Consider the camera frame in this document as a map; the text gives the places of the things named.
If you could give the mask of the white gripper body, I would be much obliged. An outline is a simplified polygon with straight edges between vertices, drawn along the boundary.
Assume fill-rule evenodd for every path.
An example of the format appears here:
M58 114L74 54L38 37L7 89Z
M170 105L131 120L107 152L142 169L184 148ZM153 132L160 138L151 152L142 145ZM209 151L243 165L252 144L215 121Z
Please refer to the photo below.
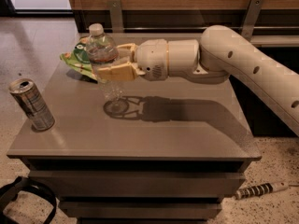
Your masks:
M135 61L138 74L148 81L166 80L168 44L164 39L148 40L138 46Z

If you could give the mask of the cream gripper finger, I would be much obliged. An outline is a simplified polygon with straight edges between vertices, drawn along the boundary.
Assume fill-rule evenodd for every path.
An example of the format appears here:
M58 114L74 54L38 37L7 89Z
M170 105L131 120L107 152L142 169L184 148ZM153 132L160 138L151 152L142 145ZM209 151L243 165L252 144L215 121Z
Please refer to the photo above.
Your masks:
M121 44L117 46L117 50L121 58L129 57L130 59L133 59L136 49L137 45L135 43Z
M99 68L97 75L104 80L133 81L139 76L144 76L145 72L142 71L136 63L127 62Z

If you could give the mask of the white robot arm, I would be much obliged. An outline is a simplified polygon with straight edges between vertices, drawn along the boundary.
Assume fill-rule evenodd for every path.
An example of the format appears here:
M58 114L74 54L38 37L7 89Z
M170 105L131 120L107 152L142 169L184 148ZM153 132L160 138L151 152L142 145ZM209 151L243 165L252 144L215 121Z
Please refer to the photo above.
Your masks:
M121 58L100 67L100 78L158 81L182 77L193 83L220 84L233 76L299 135L299 74L228 27L210 26L199 40L155 39L119 45L118 50Z

